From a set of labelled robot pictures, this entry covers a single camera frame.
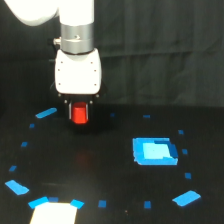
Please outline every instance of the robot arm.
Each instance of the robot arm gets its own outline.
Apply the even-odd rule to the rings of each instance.
[[[58,0],[4,0],[25,25],[39,26],[59,15]]]
[[[60,16],[61,37],[55,64],[55,86],[64,95],[69,118],[76,124],[89,119],[88,105],[101,88],[101,62],[94,48],[94,0],[4,0],[28,26]]]

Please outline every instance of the blue tape piece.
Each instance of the blue tape piece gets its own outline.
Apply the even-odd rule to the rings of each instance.
[[[28,203],[28,205],[30,206],[30,208],[34,209],[35,207],[37,207],[38,205],[42,205],[46,202],[49,202],[47,197],[43,197],[43,198],[39,198],[35,201],[31,201]]]
[[[107,202],[106,201],[103,201],[103,200],[99,201],[99,204],[98,204],[99,208],[106,208],[106,206],[107,206]]]
[[[49,197],[48,200],[49,200],[49,202],[58,202],[57,197]]]
[[[10,172],[13,172],[13,171],[16,170],[16,168],[17,168],[17,166],[11,166],[11,168],[9,169],[9,171],[10,171]]]
[[[199,198],[201,198],[201,195],[197,194],[194,191],[188,191],[187,193],[182,194],[177,198],[174,198],[172,201],[176,202],[179,206],[183,207]]]
[[[182,149],[182,153],[183,153],[184,155],[187,155],[187,154],[188,154],[187,149]]]
[[[144,208],[145,209],[150,209],[151,208],[151,202],[150,201],[145,201],[144,202]]]
[[[57,111],[56,108],[51,108],[49,110],[46,110],[46,111],[43,111],[43,112],[37,114],[36,117],[39,118],[39,119],[41,119],[41,118],[47,117],[47,116],[55,113],[56,111]]]
[[[177,153],[176,146],[173,145],[173,144],[169,144],[168,147],[169,147],[169,150],[170,150],[170,156],[172,156],[173,158],[178,158],[178,153]]]
[[[85,203],[81,202],[81,201],[77,201],[77,200],[72,200],[71,202],[71,205],[80,209],[82,208],[82,206],[84,205]]]
[[[191,173],[185,173],[185,178],[186,179],[191,179]]]
[[[28,142],[22,142],[21,147],[27,147],[27,145],[28,145]]]
[[[10,181],[6,182],[5,185],[7,187],[9,187],[17,195],[26,194],[29,191],[28,188],[18,184],[14,180],[10,180]]]
[[[183,131],[183,130],[179,130],[178,133],[179,133],[180,135],[184,135],[184,131]]]

